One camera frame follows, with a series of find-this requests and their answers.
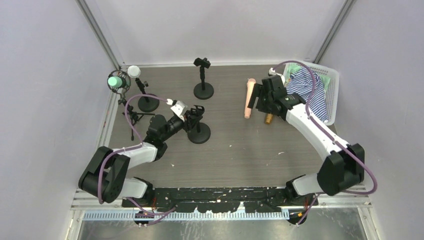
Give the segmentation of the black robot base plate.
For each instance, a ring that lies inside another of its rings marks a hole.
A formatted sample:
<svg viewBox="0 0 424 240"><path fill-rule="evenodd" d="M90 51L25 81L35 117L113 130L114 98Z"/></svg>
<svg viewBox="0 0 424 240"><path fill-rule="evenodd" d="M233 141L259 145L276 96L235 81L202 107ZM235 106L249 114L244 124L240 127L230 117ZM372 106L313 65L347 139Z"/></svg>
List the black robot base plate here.
<svg viewBox="0 0 424 240"><path fill-rule="evenodd" d="M290 194L283 187L162 187L149 188L142 198L125 199L125 208L137 205L153 207L159 212L174 209L177 213L234 213L244 207L247 213L276 213L282 207L305 209L312 203L314 194Z"/></svg>

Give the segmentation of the white microphone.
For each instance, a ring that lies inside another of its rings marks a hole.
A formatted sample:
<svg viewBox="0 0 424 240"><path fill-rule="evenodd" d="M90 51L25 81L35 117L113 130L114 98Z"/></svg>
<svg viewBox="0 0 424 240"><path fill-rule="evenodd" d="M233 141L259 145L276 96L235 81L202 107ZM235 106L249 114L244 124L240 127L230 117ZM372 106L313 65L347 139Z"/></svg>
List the white microphone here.
<svg viewBox="0 0 424 240"><path fill-rule="evenodd" d="M141 70L136 65L131 65L127 69L127 74L132 79L137 79L141 75Z"/></svg>

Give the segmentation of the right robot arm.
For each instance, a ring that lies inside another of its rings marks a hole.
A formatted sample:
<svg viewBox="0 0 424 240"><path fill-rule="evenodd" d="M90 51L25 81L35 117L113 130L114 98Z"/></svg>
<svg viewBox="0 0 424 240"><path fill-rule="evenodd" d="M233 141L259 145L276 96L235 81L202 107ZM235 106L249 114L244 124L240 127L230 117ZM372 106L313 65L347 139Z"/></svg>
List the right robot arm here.
<svg viewBox="0 0 424 240"><path fill-rule="evenodd" d="M289 94L279 75L268 76L258 84L247 82L245 112L252 109L282 118L295 127L314 147L323 163L317 173L301 175L285 184L288 201L309 194L334 196L361 183L365 150L338 137L322 121L313 120L312 111L297 93Z"/></svg>

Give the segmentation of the green microphone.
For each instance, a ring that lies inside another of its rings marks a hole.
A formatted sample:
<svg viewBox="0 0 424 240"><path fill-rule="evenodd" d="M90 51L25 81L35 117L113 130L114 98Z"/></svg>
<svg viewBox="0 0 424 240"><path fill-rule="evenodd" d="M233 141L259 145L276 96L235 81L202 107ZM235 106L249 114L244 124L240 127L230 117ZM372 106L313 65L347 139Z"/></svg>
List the green microphone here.
<svg viewBox="0 0 424 240"><path fill-rule="evenodd" d="M122 87L122 85L123 85L123 83L124 83L124 81L122 80L122 78L121 77L119 77L119 76L110 76L108 79L107 79L107 84L109 85L109 87L111 87L111 88L115 88L115 89L118 89L118 88L121 88Z"/></svg>

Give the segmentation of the black shock mount stand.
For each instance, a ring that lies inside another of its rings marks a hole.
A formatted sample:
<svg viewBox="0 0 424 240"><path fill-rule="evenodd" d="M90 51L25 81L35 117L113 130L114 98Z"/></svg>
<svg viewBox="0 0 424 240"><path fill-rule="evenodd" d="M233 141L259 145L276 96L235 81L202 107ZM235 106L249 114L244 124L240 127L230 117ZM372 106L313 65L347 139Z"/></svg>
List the black shock mount stand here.
<svg viewBox="0 0 424 240"><path fill-rule="evenodd" d="M192 107L190 111L193 111L193 112L196 111L198 113L203 112L204 114L205 108L201 105L194 105L194 107ZM207 124L201 122L201 120L200 120L200 123L198 123L195 126L195 128L193 128L190 132L187 132L188 139L194 144L204 144L211 137L210 127Z"/></svg>

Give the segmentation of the pink microphone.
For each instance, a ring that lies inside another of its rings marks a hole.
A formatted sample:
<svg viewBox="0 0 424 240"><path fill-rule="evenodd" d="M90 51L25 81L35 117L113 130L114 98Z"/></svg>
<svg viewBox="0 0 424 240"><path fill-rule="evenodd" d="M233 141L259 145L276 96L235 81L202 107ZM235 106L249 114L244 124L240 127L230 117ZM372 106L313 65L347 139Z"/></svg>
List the pink microphone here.
<svg viewBox="0 0 424 240"><path fill-rule="evenodd" d="M246 84L247 91L246 91L246 100L245 100L245 108L244 108L245 119L249 119L251 116L252 109L249 107L249 102L250 102L255 84L256 84L256 80L254 78L249 78Z"/></svg>

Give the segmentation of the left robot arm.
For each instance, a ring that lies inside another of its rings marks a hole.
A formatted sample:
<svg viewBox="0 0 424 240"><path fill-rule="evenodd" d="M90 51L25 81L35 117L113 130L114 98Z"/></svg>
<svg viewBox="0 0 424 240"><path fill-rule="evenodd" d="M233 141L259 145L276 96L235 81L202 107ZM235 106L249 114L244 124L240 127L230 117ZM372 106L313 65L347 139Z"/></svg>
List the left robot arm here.
<svg viewBox="0 0 424 240"><path fill-rule="evenodd" d="M182 118L173 115L166 119L156 114L150 119L142 143L117 149L99 147L79 178L78 187L97 197L101 204L112 203L119 197L142 199L149 184L141 178L128 178L128 170L159 160L168 148L166 141L181 130L195 130L203 114L200 106L187 110Z"/></svg>

